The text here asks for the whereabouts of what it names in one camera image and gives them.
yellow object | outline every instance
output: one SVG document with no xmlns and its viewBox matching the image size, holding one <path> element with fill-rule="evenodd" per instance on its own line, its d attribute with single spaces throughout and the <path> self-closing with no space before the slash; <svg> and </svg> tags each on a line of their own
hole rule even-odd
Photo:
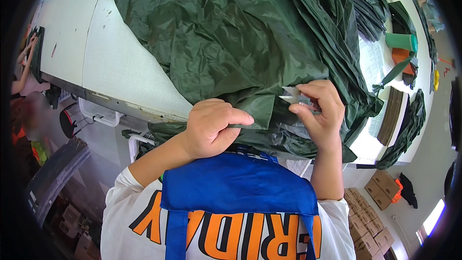
<svg viewBox="0 0 462 260">
<path fill-rule="evenodd" d="M 433 88 L 435 89 L 435 91 L 438 90 L 438 86 L 439 86 L 439 72 L 435 70 L 435 80 L 433 81 Z"/>
</svg>

green cup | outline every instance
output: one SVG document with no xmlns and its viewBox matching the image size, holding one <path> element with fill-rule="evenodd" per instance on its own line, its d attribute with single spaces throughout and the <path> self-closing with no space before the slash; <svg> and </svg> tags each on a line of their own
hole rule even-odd
<svg viewBox="0 0 462 260">
<path fill-rule="evenodd" d="M 385 42 L 388 47 L 403 48 L 417 52 L 417 38 L 413 34 L 386 33 Z"/>
</svg>

blue apron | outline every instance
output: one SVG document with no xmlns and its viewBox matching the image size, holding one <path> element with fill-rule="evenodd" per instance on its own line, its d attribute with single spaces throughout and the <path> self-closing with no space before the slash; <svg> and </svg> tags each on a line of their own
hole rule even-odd
<svg viewBox="0 0 462 260">
<path fill-rule="evenodd" d="M 250 154 L 240 146 L 235 152 L 165 171 L 160 206 L 169 211 L 166 260 L 186 258 L 188 212 L 198 210 L 297 214 L 310 237 L 306 259 L 315 259 L 313 217 L 319 213 L 313 187 L 267 154 Z"/>
</svg>

cardboard stack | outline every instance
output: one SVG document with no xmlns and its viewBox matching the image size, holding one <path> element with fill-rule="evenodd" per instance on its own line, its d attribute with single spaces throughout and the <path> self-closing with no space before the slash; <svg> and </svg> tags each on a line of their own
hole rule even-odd
<svg viewBox="0 0 462 260">
<path fill-rule="evenodd" d="M 383 260 L 394 239 L 374 208 L 356 188 L 345 189 L 344 198 L 350 207 L 348 226 L 357 260 Z"/>
<path fill-rule="evenodd" d="M 380 210 L 385 210 L 400 190 L 400 186 L 390 174 L 383 170 L 377 170 L 364 188 Z"/>
</svg>

scissors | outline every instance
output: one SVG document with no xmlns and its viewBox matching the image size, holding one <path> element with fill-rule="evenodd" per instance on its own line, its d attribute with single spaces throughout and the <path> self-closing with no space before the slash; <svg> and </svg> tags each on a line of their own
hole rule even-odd
<svg viewBox="0 0 462 260">
<path fill-rule="evenodd" d="M 279 96 L 284 101 L 287 101 L 290 104 L 302 103 L 303 105 L 308 107 L 310 110 L 313 110 L 315 112 L 321 112 L 321 107 L 319 106 L 317 99 L 313 99 L 293 87 L 282 87 L 282 88 L 286 91 L 284 92 L 284 94 L 290 94 L 290 95 L 283 94 Z"/>
</svg>

